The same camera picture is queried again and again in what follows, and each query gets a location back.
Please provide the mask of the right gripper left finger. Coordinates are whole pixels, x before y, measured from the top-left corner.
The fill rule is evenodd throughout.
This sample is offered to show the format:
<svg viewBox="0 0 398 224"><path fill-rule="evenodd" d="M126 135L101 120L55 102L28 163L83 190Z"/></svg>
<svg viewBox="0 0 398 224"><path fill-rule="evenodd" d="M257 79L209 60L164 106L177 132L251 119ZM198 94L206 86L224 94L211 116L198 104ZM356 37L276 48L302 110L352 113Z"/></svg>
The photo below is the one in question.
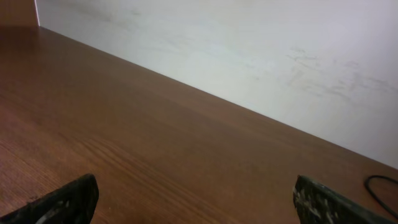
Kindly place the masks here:
<svg viewBox="0 0 398 224"><path fill-rule="evenodd" d="M99 189L93 174L44 195L1 217L1 224L90 224L99 199Z"/></svg>

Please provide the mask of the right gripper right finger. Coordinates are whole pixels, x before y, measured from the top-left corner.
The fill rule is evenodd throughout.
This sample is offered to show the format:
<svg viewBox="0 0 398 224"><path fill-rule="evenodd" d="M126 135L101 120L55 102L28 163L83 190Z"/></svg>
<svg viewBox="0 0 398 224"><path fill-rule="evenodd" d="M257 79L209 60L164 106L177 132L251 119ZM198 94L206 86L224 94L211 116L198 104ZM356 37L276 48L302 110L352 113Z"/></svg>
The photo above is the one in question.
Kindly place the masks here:
<svg viewBox="0 0 398 224"><path fill-rule="evenodd" d="M297 177L293 203L301 224L394 224L303 175Z"/></svg>

